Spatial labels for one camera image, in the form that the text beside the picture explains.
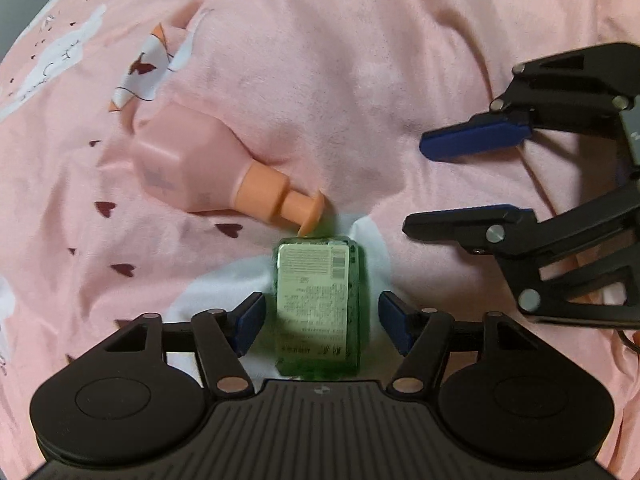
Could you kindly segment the green gel bottle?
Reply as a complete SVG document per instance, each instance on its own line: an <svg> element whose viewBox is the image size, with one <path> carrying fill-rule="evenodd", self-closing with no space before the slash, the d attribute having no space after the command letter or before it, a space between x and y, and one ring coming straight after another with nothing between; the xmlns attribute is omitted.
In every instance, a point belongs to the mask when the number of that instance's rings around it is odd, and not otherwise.
<svg viewBox="0 0 640 480"><path fill-rule="evenodd" d="M360 252L346 236L287 238L274 252L274 350L285 377L354 376L360 364Z"/></svg>

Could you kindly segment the pink pump bottle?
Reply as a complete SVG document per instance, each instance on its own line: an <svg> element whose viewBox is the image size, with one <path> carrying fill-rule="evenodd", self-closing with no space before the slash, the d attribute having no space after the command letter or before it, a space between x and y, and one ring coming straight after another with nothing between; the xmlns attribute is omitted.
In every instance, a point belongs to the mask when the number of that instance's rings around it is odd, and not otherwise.
<svg viewBox="0 0 640 480"><path fill-rule="evenodd" d="M254 159L223 122L178 104L134 135L131 159L145 192L191 214L235 210L266 223L294 223L305 236L324 209L321 193L295 191L288 176Z"/></svg>

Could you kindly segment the pink patterned duvet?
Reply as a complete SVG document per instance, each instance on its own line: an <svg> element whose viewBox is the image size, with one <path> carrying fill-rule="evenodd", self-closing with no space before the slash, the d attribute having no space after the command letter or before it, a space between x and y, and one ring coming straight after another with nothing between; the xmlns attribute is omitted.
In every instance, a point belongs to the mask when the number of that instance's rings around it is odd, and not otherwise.
<svg viewBox="0 0 640 480"><path fill-rule="evenodd" d="M1 64L1 468L42 461L35 390L121 322L231 308L271 286L281 232L191 216L132 172L170 101L212 114L359 243L366 294L516 315L495 261L407 240L415 211L512 204L549 218L613 187L614 143L540 132L430 162L422 134L503 92L513 65L637 42L639 0L51 0Z"/></svg>

